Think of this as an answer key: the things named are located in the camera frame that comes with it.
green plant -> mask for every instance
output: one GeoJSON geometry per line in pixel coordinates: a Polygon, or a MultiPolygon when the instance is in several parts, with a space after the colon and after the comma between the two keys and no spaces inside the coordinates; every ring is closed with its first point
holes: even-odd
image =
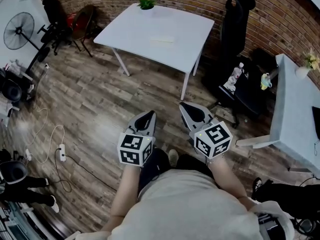
{"type": "Polygon", "coordinates": [[[140,0],[139,2],[138,6],[140,6],[142,10],[152,9],[156,4],[156,0],[140,0]]]}

white t-shirt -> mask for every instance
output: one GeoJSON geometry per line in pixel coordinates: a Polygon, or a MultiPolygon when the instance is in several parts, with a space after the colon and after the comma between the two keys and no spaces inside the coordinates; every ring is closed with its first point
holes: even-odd
{"type": "Polygon", "coordinates": [[[279,217],[288,223],[284,227],[287,239],[294,235],[276,202],[247,211],[235,197],[218,189],[210,177],[194,170],[172,169],[161,174],[142,190],[138,201],[108,238],[100,232],[84,234],[83,239],[263,240],[258,213],[279,217]]]}

white cube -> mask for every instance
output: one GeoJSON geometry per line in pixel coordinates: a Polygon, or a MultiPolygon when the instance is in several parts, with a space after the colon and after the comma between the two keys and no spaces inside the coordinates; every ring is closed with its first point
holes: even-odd
{"type": "Polygon", "coordinates": [[[143,166],[152,149],[153,137],[120,133],[117,151],[121,163],[143,166]]]}
{"type": "Polygon", "coordinates": [[[222,121],[195,133],[194,148],[212,159],[230,148],[232,138],[231,132],[222,121]]]}

white wall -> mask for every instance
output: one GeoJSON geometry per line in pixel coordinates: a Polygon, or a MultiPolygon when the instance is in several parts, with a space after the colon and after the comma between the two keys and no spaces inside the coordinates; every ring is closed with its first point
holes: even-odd
{"type": "Polygon", "coordinates": [[[41,0],[3,0],[0,3],[0,67],[4,67],[9,60],[18,59],[26,68],[37,54],[37,50],[27,43],[20,49],[10,50],[4,44],[4,30],[10,19],[18,13],[27,12],[33,16],[34,30],[31,40],[40,48],[43,32],[37,34],[41,26],[49,25],[49,21],[41,0]]]}

white vase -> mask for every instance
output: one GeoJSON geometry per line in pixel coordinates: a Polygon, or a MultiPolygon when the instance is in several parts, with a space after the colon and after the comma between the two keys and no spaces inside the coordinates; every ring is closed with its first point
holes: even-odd
{"type": "Polygon", "coordinates": [[[295,70],[295,75],[299,79],[304,79],[308,75],[309,71],[310,68],[307,68],[306,66],[301,66],[295,70]]]}
{"type": "Polygon", "coordinates": [[[154,11],[155,11],[155,8],[151,8],[151,9],[148,9],[148,10],[142,10],[141,9],[141,13],[146,16],[146,17],[152,17],[152,15],[154,14],[154,11]]]}

